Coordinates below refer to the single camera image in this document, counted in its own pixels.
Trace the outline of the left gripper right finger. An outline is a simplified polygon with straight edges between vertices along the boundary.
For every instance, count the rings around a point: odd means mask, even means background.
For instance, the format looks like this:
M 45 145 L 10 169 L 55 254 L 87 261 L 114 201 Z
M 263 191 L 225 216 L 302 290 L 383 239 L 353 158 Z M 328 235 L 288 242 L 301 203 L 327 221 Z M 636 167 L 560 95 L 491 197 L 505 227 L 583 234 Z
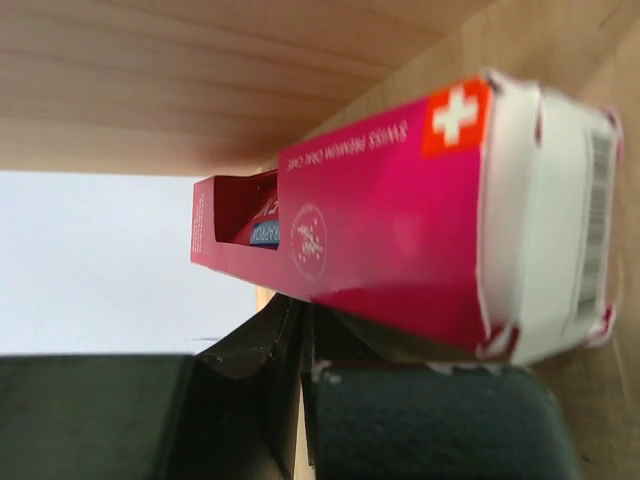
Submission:
M 579 479 L 559 406 L 528 370 L 386 359 L 338 313 L 305 309 L 308 455 L 319 479 Z

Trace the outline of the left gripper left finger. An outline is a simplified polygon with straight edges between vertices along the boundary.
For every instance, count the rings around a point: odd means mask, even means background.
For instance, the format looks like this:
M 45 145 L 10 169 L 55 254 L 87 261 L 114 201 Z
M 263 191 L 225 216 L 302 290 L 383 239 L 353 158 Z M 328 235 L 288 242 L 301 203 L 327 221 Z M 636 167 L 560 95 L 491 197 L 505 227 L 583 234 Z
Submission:
M 1 360 L 5 479 L 289 479 L 303 305 L 274 296 L 198 354 Z

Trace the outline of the pink toothpaste box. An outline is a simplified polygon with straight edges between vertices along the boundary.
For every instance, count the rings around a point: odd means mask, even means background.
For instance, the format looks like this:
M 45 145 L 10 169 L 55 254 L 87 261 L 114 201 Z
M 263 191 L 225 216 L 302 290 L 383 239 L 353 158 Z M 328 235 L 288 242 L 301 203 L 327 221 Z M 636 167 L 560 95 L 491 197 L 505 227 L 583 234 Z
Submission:
M 489 69 L 193 191 L 191 261 L 482 358 L 611 333 L 618 116 Z

